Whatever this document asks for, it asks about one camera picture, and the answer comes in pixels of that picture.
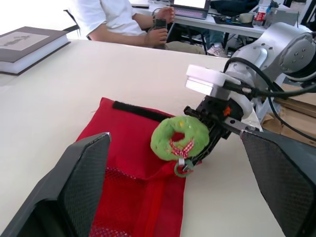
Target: green ring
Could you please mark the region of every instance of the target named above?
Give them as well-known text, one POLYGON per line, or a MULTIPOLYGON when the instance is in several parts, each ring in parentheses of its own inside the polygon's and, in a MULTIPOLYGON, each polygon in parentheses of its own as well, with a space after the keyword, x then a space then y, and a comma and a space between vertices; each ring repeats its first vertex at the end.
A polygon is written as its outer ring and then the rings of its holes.
POLYGON ((172 153, 170 139, 175 132, 184 133, 184 139, 173 142, 173 145, 182 150, 191 140, 194 146, 188 156, 198 155, 209 143, 208 128, 197 118, 191 116, 176 116, 162 121, 154 130, 151 139, 151 149, 160 158, 166 161, 178 160, 179 156, 172 153))
MULTIPOLYGON (((184 160, 184 164, 186 164, 189 167, 190 170, 193 170, 194 166, 193 166, 193 163, 192 163, 192 161, 190 159, 184 160)), ((180 165, 179 162, 177 162, 176 165, 174 166, 174 173, 180 178, 187 177, 190 173, 180 174, 178 172, 179 165, 180 165)))

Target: book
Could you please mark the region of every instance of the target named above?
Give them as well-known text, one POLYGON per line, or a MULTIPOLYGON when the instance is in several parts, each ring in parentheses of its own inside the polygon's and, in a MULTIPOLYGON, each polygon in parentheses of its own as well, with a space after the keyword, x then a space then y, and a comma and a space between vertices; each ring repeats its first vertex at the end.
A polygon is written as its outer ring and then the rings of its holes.
POLYGON ((19 75, 69 43, 66 31, 22 27, 0 36, 0 73, 19 75))

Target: red bag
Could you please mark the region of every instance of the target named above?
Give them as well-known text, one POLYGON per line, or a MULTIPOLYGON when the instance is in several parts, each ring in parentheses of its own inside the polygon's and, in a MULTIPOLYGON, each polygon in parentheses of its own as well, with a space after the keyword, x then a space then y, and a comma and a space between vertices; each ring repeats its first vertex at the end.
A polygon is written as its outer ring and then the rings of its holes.
POLYGON ((175 161, 159 159, 150 148, 151 135, 165 117, 102 98, 78 138, 101 132, 112 137, 91 237, 180 236, 185 179, 174 175, 175 161))

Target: sneaker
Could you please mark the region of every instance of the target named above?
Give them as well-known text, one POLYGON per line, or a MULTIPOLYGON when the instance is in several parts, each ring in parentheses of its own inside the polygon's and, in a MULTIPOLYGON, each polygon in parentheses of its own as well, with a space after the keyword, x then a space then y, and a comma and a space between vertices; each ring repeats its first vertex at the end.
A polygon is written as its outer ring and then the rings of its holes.
POLYGON ((215 57, 222 57, 222 58, 228 58, 225 50, 222 46, 215 47, 214 45, 207 51, 209 55, 215 56, 215 57))

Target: green donut toy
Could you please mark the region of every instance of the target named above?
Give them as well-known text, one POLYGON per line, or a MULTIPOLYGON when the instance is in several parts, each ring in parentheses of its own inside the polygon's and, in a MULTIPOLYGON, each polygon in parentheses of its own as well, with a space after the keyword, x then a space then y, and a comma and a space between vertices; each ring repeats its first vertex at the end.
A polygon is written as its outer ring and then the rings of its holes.
POLYGON ((208 129, 197 118, 176 116, 162 121, 155 129, 151 149, 163 160, 186 159, 198 155, 209 143, 208 129), (184 138, 172 142, 175 133, 183 133, 184 138))

